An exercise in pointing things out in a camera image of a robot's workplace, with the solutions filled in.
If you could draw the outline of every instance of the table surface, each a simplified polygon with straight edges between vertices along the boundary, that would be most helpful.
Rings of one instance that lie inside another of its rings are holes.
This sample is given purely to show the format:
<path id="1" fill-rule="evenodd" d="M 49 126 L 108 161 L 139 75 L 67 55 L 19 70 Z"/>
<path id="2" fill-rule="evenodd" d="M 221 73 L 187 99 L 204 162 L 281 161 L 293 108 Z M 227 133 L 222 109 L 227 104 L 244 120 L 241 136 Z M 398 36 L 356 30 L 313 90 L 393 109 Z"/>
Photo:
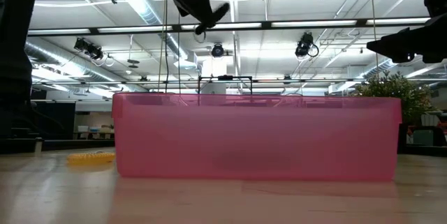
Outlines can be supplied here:
<path id="1" fill-rule="evenodd" d="M 0 223 L 446 223 L 447 159 L 399 156 L 390 183 L 121 178 L 84 149 L 0 156 Z"/>

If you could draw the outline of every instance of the translucent pink container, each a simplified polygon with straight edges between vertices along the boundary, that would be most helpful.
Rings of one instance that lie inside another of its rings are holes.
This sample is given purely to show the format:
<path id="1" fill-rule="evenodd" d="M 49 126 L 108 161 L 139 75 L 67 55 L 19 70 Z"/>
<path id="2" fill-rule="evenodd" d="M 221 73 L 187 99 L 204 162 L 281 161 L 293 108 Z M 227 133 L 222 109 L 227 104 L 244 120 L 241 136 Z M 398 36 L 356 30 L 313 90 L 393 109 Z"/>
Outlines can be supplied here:
<path id="1" fill-rule="evenodd" d="M 124 177 L 389 181 L 396 98 L 120 93 Z"/>

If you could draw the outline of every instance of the yellow sponge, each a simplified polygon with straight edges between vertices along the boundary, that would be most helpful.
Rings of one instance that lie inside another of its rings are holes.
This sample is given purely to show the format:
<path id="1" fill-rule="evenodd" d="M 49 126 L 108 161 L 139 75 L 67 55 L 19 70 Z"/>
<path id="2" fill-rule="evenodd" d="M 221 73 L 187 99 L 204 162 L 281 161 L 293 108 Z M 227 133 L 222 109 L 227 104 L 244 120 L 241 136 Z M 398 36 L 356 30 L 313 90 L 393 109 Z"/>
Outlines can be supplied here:
<path id="1" fill-rule="evenodd" d="M 114 153 L 98 152 L 95 154 L 70 154 L 67 156 L 69 165 L 96 165 L 113 162 Z"/>

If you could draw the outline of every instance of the black metal frame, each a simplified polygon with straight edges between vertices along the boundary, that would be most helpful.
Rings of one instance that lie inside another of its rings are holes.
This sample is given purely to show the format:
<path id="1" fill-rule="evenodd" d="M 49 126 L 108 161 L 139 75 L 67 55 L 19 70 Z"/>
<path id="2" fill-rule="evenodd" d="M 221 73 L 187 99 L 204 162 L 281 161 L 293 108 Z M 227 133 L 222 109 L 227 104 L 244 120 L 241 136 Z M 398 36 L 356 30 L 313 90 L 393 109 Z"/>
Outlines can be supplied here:
<path id="1" fill-rule="evenodd" d="M 426 18 L 426 17 L 387 17 L 387 18 L 376 18 L 379 20 L 389 20 L 389 19 L 409 19 L 409 18 Z M 277 29 L 349 29 L 349 28 L 372 28 L 373 24 L 367 24 L 368 20 L 373 20 L 374 18 L 355 18 L 355 19 L 327 19 L 327 20 L 280 20 L 280 21 L 260 21 L 260 22 L 230 22 L 230 23 L 218 23 L 222 25 L 237 25 L 237 24 L 261 24 L 260 27 L 247 27 L 247 28 L 213 28 L 208 29 L 208 31 L 265 31 L 265 30 L 277 30 Z M 348 25 L 314 25 L 314 26 L 273 26 L 276 22 L 343 22 L 343 21 L 355 20 L 355 24 Z M 182 26 L 190 26 L 191 29 L 183 29 Z M 194 32 L 194 28 L 198 24 L 168 24 L 167 27 L 172 29 L 167 30 L 167 33 L 186 33 Z M 394 24 L 376 24 L 376 28 L 381 27 L 417 27 L 424 26 L 424 22 L 401 22 Z M 54 30 L 65 30 L 65 29 L 88 29 L 89 33 L 38 33 L 29 34 L 28 37 L 39 37 L 39 36 L 109 36 L 109 35 L 131 35 L 131 34 L 158 34 L 161 33 L 161 29 L 153 31 L 119 31 L 119 32 L 99 32 L 99 29 L 117 29 L 117 28 L 140 28 L 140 27 L 161 27 L 161 26 L 122 26 L 122 27 L 90 27 L 90 28 L 60 28 L 60 29 L 33 29 L 30 32 L 45 32 Z"/>
<path id="2" fill-rule="evenodd" d="M 202 76 L 198 76 L 198 79 L 197 79 L 197 94 L 200 94 L 200 90 L 201 90 L 200 82 L 202 82 L 202 80 L 208 79 L 209 81 L 207 82 L 207 84 L 209 84 L 209 83 L 213 83 L 212 79 L 217 78 L 219 83 L 227 83 L 225 81 L 233 82 L 234 79 L 237 79 L 241 83 L 244 83 L 242 81 L 242 79 L 248 79 L 248 80 L 250 80 L 250 94 L 253 95 L 253 77 L 252 76 L 227 76 L 227 77 L 229 77 L 230 79 L 220 79 L 221 76 L 219 76 L 219 77 L 202 77 Z"/>

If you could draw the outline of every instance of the ductwork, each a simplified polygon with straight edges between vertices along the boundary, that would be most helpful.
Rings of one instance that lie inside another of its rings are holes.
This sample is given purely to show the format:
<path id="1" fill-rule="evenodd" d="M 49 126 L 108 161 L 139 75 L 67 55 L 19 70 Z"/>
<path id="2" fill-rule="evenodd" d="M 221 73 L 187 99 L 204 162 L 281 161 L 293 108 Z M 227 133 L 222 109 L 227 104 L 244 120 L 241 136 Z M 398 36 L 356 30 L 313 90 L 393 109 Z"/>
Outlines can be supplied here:
<path id="1" fill-rule="evenodd" d="M 123 77 L 98 67 L 92 62 L 71 54 L 41 38 L 28 38 L 25 45 L 25 53 L 46 63 L 63 64 L 65 68 L 70 68 L 73 71 L 78 70 L 84 75 L 89 75 L 88 79 L 90 82 L 127 81 Z M 126 88 L 129 91 L 147 91 L 143 87 L 134 84 L 126 85 Z"/>
<path id="2" fill-rule="evenodd" d="M 126 0 L 129 5 L 134 9 L 137 14 L 145 21 L 147 25 L 163 25 L 160 16 L 156 14 L 152 0 Z M 158 34 L 161 40 L 165 40 L 162 34 Z M 197 56 L 194 52 L 190 50 L 183 49 L 179 43 L 172 37 L 171 34 L 166 34 L 166 45 L 169 50 L 174 54 L 179 62 L 189 61 L 190 63 L 185 63 L 186 66 L 191 66 L 194 64 L 197 66 Z"/>
<path id="3" fill-rule="evenodd" d="M 383 72 L 385 70 L 388 70 L 392 67 L 396 66 L 396 64 L 393 63 L 391 59 L 385 60 L 382 63 L 379 64 L 379 66 L 373 67 L 373 69 L 363 73 L 362 77 L 360 78 L 370 78 L 373 75 L 377 75 L 377 73 Z"/>

